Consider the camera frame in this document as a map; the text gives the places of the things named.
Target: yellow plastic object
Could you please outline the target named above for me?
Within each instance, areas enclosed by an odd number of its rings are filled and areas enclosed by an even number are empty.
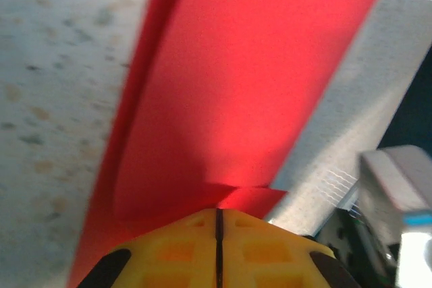
[[[112,288],[215,288],[215,218],[202,210],[117,247],[132,256]],[[223,230],[223,288],[329,288],[309,256],[329,248],[237,210]]]

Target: black rubber part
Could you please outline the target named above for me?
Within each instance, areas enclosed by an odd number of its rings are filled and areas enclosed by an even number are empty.
[[[107,254],[97,262],[77,288],[111,288],[131,255],[128,249]]]
[[[311,252],[310,257],[331,288],[361,288],[335,258],[321,252]]]
[[[216,209],[216,288],[223,287],[223,211]]]

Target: white speckled surface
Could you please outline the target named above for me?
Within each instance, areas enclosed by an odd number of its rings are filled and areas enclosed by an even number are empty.
[[[1,288],[63,287],[145,3],[0,0]],[[278,225],[307,226],[316,181],[355,176],[355,152],[376,145],[427,50],[431,14],[429,0],[381,0],[277,178],[306,181]]]
[[[147,0],[0,0],[0,287],[63,287]]]
[[[379,0],[273,187],[291,194],[269,216],[314,233],[358,178],[432,41],[431,0]]]

